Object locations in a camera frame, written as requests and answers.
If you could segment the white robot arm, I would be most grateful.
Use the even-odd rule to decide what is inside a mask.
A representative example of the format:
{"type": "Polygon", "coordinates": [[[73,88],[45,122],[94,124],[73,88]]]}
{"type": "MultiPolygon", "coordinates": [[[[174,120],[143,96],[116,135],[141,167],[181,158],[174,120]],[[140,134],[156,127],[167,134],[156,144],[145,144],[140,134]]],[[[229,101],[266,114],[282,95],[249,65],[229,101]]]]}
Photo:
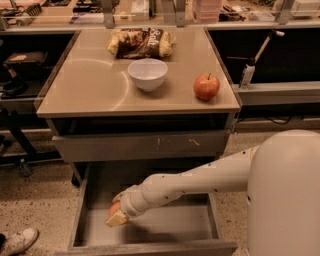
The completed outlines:
{"type": "Polygon", "coordinates": [[[153,174],[113,199],[121,226],[184,195],[244,191],[248,256],[319,256],[320,134],[277,133],[258,146],[177,174],[153,174]]]}

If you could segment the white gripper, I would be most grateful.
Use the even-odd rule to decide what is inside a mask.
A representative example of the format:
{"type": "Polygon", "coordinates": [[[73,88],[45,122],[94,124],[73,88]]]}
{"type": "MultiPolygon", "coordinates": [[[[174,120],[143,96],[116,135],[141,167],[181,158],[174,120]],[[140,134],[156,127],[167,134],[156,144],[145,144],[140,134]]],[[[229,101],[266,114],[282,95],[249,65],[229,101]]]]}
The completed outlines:
{"type": "Polygon", "coordinates": [[[118,193],[113,203],[120,203],[120,209],[113,211],[105,224],[108,227],[117,227],[128,222],[129,218],[135,218],[144,214],[151,208],[151,204],[144,198],[141,185],[133,185],[118,193]]]}

